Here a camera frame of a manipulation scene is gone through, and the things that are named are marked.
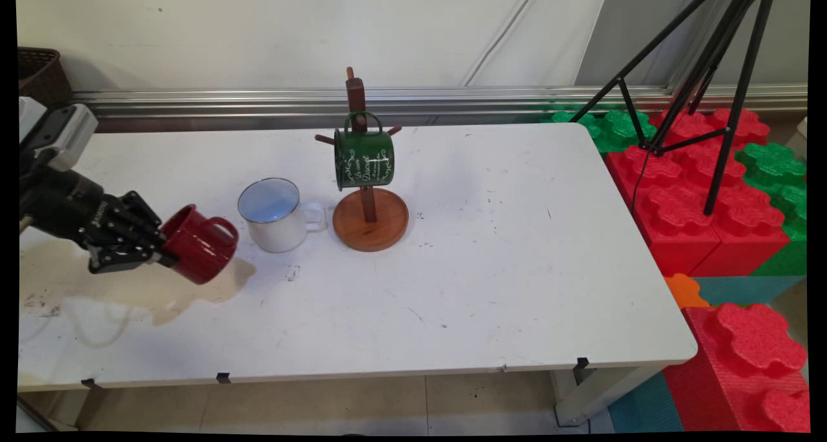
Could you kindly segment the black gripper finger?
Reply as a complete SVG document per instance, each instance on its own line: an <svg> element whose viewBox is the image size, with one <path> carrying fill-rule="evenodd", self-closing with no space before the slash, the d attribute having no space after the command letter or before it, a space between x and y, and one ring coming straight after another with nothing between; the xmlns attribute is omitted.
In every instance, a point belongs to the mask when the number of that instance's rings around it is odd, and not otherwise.
<svg viewBox="0 0 827 442"><path fill-rule="evenodd" d="M94 245L87 244L89 252L88 269L92 274L130 271L145 264L159 264L166 268L174 268L180 258L166 251L161 244L148 242L147 244L114 244Z"/></svg>
<svg viewBox="0 0 827 442"><path fill-rule="evenodd" d="M106 194L106 228L140 244L164 244L162 220L136 191L121 197Z"/></svg>

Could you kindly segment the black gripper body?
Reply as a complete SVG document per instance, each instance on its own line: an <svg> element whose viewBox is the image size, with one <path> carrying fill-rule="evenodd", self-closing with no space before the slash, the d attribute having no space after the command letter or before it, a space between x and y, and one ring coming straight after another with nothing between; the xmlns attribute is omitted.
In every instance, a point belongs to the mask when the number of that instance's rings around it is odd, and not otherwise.
<svg viewBox="0 0 827 442"><path fill-rule="evenodd" d="M38 228L80 247L116 247L121 235L110 227L116 197L76 171L32 166L19 174L21 230Z"/></svg>

